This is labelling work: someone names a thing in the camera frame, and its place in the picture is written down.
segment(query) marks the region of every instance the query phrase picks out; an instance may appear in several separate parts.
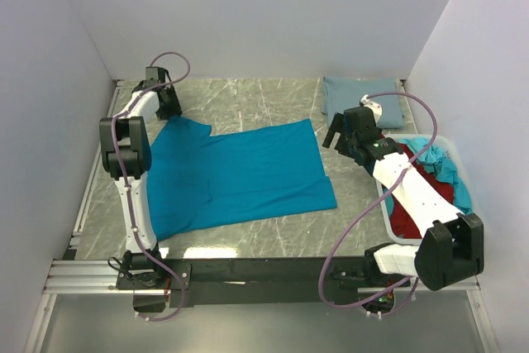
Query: gray marble surface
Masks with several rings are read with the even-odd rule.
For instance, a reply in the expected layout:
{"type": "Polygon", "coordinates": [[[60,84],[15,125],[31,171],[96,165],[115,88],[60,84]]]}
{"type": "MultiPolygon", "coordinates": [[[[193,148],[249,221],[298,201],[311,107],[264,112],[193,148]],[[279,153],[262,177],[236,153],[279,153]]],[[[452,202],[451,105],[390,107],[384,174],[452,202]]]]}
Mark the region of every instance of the gray marble surface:
{"type": "MultiPolygon", "coordinates": [[[[136,82],[125,82],[118,88],[114,113],[128,102],[135,86],[136,82]]],[[[212,125],[212,134],[310,118],[319,144],[326,135],[321,79],[188,79],[177,86],[177,93],[184,116],[212,125]]],[[[417,132],[406,98],[399,100],[406,125],[398,132],[417,132]]],[[[147,123],[151,143],[163,126],[155,118],[147,123]]],[[[352,159],[333,149],[320,147],[320,153],[338,208],[191,231],[160,242],[160,247],[169,248],[169,258],[327,255],[353,218],[377,198],[377,191],[374,179],[352,159]]],[[[125,250],[122,207],[100,163],[89,197],[76,259],[121,257],[125,250]]],[[[338,255],[362,255],[366,248],[386,241],[382,210],[376,208],[351,231],[338,255]]]]}

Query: blue fabric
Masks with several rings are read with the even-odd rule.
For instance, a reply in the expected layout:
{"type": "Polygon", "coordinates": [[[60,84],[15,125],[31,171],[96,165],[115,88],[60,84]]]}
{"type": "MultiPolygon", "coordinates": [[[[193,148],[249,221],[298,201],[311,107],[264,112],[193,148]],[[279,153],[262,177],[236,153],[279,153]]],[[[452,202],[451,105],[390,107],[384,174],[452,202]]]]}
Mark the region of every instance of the blue fabric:
{"type": "MultiPolygon", "coordinates": [[[[418,136],[413,139],[402,139],[398,141],[410,148],[413,154],[416,154],[427,145],[429,140],[418,136]]],[[[442,148],[435,145],[430,146],[426,152],[417,158],[417,163],[422,165],[428,174],[434,174],[439,182],[452,185],[454,187],[454,202],[452,204],[458,207],[463,214],[468,215],[472,213],[472,201],[469,190],[457,174],[457,167],[454,162],[446,156],[442,148]]],[[[393,196],[388,197],[385,202],[388,215],[391,216],[394,208],[393,196]]]]}
{"type": "MultiPolygon", "coordinates": [[[[397,91],[393,79],[357,80],[346,78],[323,78],[322,113],[327,115],[330,126],[335,113],[343,113],[350,107],[358,107],[366,94],[397,91]]],[[[404,128],[403,111],[398,96],[387,95],[375,99],[382,105],[382,117],[377,126],[380,128],[404,128]]]]}
{"type": "Polygon", "coordinates": [[[310,120],[224,136],[172,117],[151,147],[150,220],[175,233],[336,207],[310,120]]]}

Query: white wall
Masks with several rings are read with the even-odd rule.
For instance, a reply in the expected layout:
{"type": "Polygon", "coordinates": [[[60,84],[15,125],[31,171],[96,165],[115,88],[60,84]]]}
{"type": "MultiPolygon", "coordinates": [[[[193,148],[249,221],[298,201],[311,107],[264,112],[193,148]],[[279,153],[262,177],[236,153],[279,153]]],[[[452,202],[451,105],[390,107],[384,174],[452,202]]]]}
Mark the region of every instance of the white wall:
{"type": "Polygon", "coordinates": [[[0,10],[0,351],[18,352],[68,245],[112,81],[68,0],[0,10]]]}
{"type": "Polygon", "coordinates": [[[529,346],[528,27],[529,0],[450,0],[407,82],[432,105],[473,181],[487,238],[479,279],[509,352],[529,346]]]}
{"type": "Polygon", "coordinates": [[[164,50],[195,76],[406,78],[448,0],[72,1],[124,79],[164,50]]]}

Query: red cloth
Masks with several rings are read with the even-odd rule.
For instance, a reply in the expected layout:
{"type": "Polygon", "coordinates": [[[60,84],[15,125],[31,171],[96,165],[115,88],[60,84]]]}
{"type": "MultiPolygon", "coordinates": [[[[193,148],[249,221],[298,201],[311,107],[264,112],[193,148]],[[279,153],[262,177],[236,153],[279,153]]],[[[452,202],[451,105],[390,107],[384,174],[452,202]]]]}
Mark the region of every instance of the red cloth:
{"type": "MultiPolygon", "coordinates": [[[[404,149],[407,157],[411,159],[413,152],[405,144],[400,144],[400,146],[404,149]]],[[[418,165],[417,162],[414,162],[413,166],[448,203],[454,202],[454,187],[452,185],[439,182],[433,174],[428,174],[424,167],[418,165]]],[[[421,233],[419,233],[417,225],[415,225],[415,222],[395,197],[393,197],[393,203],[394,208],[391,217],[389,217],[389,222],[395,236],[402,236],[404,239],[421,239],[421,233]]]]}

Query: gray-blue folded cloth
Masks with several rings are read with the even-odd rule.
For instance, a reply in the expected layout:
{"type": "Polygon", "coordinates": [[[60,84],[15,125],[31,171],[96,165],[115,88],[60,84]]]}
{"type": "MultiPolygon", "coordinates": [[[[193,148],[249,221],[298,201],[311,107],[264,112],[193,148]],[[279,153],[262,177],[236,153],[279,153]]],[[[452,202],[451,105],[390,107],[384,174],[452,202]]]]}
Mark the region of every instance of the gray-blue folded cloth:
{"type": "MultiPolygon", "coordinates": [[[[322,113],[327,115],[327,125],[331,125],[335,113],[358,107],[364,95],[386,91],[397,91],[394,79],[323,78],[322,113]]],[[[377,97],[374,101],[382,105],[382,117],[377,123],[378,127],[404,128],[403,111],[398,103],[398,96],[377,97]]]]}

